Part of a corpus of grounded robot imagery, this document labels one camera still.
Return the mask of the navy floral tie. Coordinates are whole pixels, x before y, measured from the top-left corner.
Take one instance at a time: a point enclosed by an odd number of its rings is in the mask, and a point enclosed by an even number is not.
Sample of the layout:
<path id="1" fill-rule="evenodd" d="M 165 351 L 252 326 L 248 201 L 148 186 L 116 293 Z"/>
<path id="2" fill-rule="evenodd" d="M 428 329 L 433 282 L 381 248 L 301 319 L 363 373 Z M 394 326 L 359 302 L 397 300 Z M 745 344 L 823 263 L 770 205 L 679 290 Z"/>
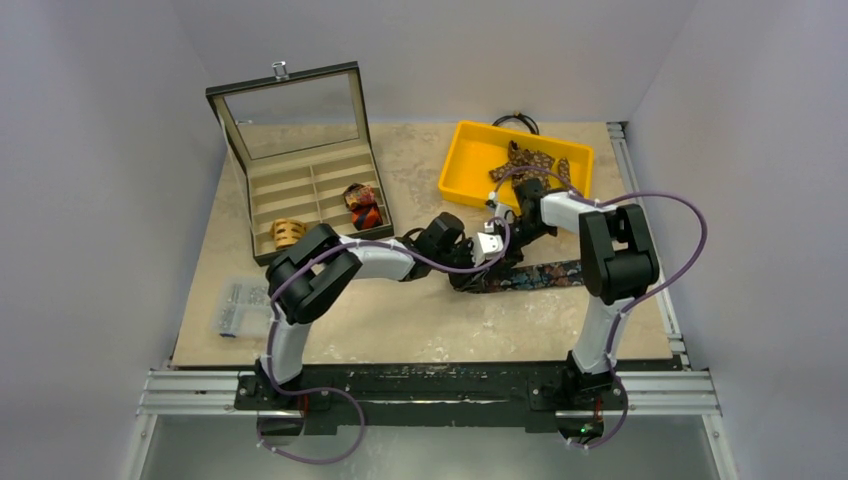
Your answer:
<path id="1" fill-rule="evenodd" d="M 491 269 L 482 274 L 475 274 L 471 280 L 463 285 L 455 286 L 454 289 L 471 294 L 489 294 L 583 285 L 581 262 L 566 260 Z"/>

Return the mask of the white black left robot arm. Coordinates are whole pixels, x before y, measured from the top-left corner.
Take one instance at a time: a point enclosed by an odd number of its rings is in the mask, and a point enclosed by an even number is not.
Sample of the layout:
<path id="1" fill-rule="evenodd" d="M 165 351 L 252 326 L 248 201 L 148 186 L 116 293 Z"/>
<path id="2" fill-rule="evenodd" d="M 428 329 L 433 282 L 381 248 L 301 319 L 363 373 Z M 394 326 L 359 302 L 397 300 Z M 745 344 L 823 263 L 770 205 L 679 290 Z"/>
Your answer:
<path id="1" fill-rule="evenodd" d="M 297 399 L 296 377 L 311 325 L 359 279 L 414 281 L 438 270 L 462 284 L 475 279 L 499 260 L 509 235 L 488 223 L 467 236 L 463 223 L 443 212 L 424 228 L 390 240 L 364 240 L 340 235 L 320 224 L 286 249 L 267 268 L 271 326 L 260 360 L 265 377 L 259 395 L 272 408 L 284 409 Z"/>

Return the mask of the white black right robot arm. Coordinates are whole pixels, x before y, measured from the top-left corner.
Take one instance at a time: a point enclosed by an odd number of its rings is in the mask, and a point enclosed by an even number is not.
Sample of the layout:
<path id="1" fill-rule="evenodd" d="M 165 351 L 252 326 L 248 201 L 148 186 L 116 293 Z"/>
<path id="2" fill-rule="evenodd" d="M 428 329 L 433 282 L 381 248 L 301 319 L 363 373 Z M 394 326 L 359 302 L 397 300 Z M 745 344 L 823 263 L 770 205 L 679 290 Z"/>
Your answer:
<path id="1" fill-rule="evenodd" d="M 615 367 L 625 307 L 658 281 L 660 266 L 647 219 L 637 204 L 600 206 L 564 190 L 546 190 L 537 178 L 513 191 L 519 209 L 512 226 L 513 245 L 553 235 L 558 229 L 579 239 L 582 284 L 590 300 L 570 352 L 576 371 L 564 376 L 561 392 L 569 404 L 584 407 L 600 394 L 596 375 Z"/>

